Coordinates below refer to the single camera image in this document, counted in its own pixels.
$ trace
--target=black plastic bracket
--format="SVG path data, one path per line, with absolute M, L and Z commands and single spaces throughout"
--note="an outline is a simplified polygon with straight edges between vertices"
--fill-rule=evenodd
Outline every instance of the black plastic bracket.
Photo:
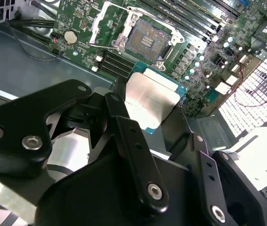
M 228 211 L 236 222 L 239 225 L 267 226 L 267 200 L 229 155 L 216 151 L 213 158 L 220 171 Z
M 51 135 L 62 112 L 78 100 L 87 100 L 91 93 L 84 83 L 68 80 L 0 105 L 0 173 L 17 177 L 40 174 L 51 153 Z M 22 140 L 26 136 L 39 137 L 42 146 L 25 149 Z
M 128 175 L 132 177 L 139 208 L 151 214 L 165 212 L 169 202 L 168 191 L 139 124 L 129 118 L 125 103 L 119 95 L 107 93 L 105 102 L 107 128 L 98 143 L 90 150 L 89 162 L 101 158 L 107 151 L 117 149 L 125 170 L 128 170 Z M 149 194 L 149 184 L 156 184 L 161 189 L 162 197 L 159 200 Z

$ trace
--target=dimm slot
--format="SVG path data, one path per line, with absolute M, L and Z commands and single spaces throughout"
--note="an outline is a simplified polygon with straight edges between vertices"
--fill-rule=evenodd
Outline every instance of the dimm slot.
M 120 70 L 120 71 L 122 71 L 124 73 L 127 73 L 127 74 L 130 73 L 130 71 L 128 71 L 128 70 L 126 70 L 124 68 L 121 68 L 119 65 L 116 65 L 116 64 L 114 64 L 112 62 L 109 62 L 109 61 L 103 61 L 103 62 L 101 62 L 101 65 L 109 65 L 111 67 L 114 67 L 116 70 Z
M 200 35 L 199 33 L 196 33 L 194 30 L 190 29 L 189 27 L 186 27 L 183 24 L 180 24 L 178 21 L 174 20 L 172 17 L 170 17 L 168 14 L 166 14 L 164 11 L 160 10 L 159 8 L 157 8 L 155 5 L 152 5 L 151 3 L 149 3 L 147 0 L 139 0 L 140 2 L 144 3 L 145 5 L 151 7 L 152 9 L 154 9 L 155 11 L 157 11 L 158 13 L 162 14 L 164 17 L 166 17 L 167 19 L 169 19 L 171 22 L 174 23 L 175 26 L 180 27 L 183 30 L 186 30 L 187 33 L 190 33 L 202 40 L 207 40 L 206 37 L 204 37 L 203 35 Z
M 105 61 L 110 61 L 110 62 L 112 62 L 112 63 L 114 63 L 114 64 L 116 64 L 116 65 L 118 65 L 118 66 L 121 66 L 121 67 L 123 67 L 124 69 L 129 70 L 130 72 L 131 72 L 131 70 L 133 69 L 133 66 L 131 66 L 131 65 L 127 65 L 127 64 L 125 64 L 124 62 L 121 62 L 121 61 L 117 61 L 117 60 L 115 60 L 115 59 L 113 59 L 113 58 L 110 58 L 109 56 L 105 56 L 104 60 L 105 60 Z

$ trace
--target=wire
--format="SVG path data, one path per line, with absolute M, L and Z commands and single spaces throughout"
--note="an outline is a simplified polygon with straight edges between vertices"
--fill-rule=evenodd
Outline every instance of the wire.
M 53 25 L 49 24 L 23 24 L 25 27 L 38 27 L 38 28 L 53 28 Z
M 26 27 L 21 27 L 21 26 L 12 26 L 12 27 L 15 28 L 16 30 L 38 40 L 38 41 L 45 43 L 46 46 L 48 46 L 50 44 L 50 38 L 49 37 L 45 37 L 41 34 L 38 34 L 38 33 L 34 32 L 33 30 L 28 29 Z
M 58 50 L 59 50 L 59 53 L 58 53 L 58 55 L 56 55 L 56 56 L 53 57 L 53 58 L 40 58 L 40 57 L 36 57 L 36 56 L 31 55 L 30 53 L 28 53 L 28 52 L 25 50 L 25 48 L 23 47 L 21 41 L 20 41 L 19 38 L 17 37 L 15 31 L 14 31 L 13 28 L 11 27 L 11 25 L 10 25 L 7 21 L 5 21 L 5 24 L 8 26 L 9 30 L 11 31 L 11 33 L 12 33 L 13 36 L 14 36 L 14 38 L 15 38 L 16 41 L 18 42 L 19 46 L 22 48 L 22 50 L 25 52 L 25 54 L 26 54 L 27 56 L 29 56 L 30 58 L 33 58 L 33 59 L 35 59 L 35 60 L 42 60 L 42 61 L 52 61 L 52 60 L 56 60 L 56 59 L 60 56 L 60 54 L 61 54 L 61 50 L 60 50 L 60 48 L 59 48 L 59 45 L 56 45 L 57 48 L 58 48 Z
M 242 85 L 242 83 L 244 82 L 244 77 L 243 77 L 243 70 L 242 70 L 242 67 L 241 67 L 241 63 L 239 61 L 239 68 L 240 68 L 240 74 L 241 74 L 241 83 L 238 85 L 238 87 L 236 88 L 236 90 L 234 91 L 234 101 L 240 105 L 240 106 L 243 106 L 243 107 L 261 107 L 263 106 L 264 104 L 267 104 L 267 101 L 264 101 L 263 103 L 259 104 L 259 105 L 244 105 L 242 103 L 240 103 L 237 99 L 236 99 L 236 92 L 238 90 L 238 88 Z
M 47 4 L 54 5 L 54 4 L 58 3 L 60 0 L 53 0 L 53 1 L 38 0 L 38 1 L 40 1 L 41 3 L 46 4 L 46 5 Z

